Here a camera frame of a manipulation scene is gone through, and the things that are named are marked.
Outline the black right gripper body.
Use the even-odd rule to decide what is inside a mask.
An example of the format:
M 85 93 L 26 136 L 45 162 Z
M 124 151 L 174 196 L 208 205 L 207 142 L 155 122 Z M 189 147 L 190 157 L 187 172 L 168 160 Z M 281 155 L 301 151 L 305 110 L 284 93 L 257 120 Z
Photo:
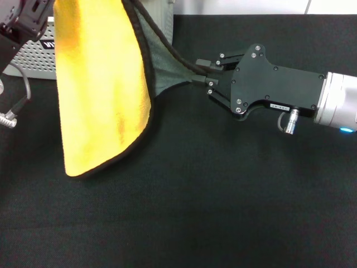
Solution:
M 233 72 L 230 110 L 244 118 L 253 109 L 264 107 L 280 112 L 299 111 L 312 118 L 322 91 L 325 75 L 271 64 L 265 47 L 251 45 Z

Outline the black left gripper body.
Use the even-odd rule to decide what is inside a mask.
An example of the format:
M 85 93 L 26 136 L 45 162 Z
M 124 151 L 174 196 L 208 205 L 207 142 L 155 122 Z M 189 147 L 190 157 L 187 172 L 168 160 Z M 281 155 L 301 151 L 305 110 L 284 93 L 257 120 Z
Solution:
M 26 42 L 42 37 L 53 6 L 54 0 L 0 0 L 0 73 Z

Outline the yellow towel with black rim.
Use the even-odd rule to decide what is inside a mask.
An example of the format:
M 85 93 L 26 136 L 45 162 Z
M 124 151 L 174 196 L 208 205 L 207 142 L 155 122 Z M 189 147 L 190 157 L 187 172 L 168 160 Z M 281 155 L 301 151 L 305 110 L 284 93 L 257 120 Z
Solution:
M 206 72 L 173 48 L 143 0 L 55 0 L 55 64 L 65 172 L 127 156 L 164 90 Z

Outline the grey perforated storage box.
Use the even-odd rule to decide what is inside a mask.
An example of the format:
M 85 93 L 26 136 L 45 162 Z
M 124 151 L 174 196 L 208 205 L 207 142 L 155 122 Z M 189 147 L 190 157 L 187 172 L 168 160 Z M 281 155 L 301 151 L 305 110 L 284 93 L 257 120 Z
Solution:
M 165 38 L 172 43 L 173 38 L 173 6 L 175 0 L 139 0 Z M 12 62 L 21 67 L 29 78 L 56 79 L 54 49 L 54 13 L 50 7 L 47 28 L 40 40 L 28 41 L 14 56 Z

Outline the black tablecloth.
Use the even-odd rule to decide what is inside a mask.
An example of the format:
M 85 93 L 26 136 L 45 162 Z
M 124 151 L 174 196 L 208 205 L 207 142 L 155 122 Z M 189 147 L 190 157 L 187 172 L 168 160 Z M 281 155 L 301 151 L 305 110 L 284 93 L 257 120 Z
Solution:
M 357 268 L 357 135 L 238 122 L 181 85 L 128 157 L 75 180 L 56 83 L 31 88 L 0 126 L 0 268 Z

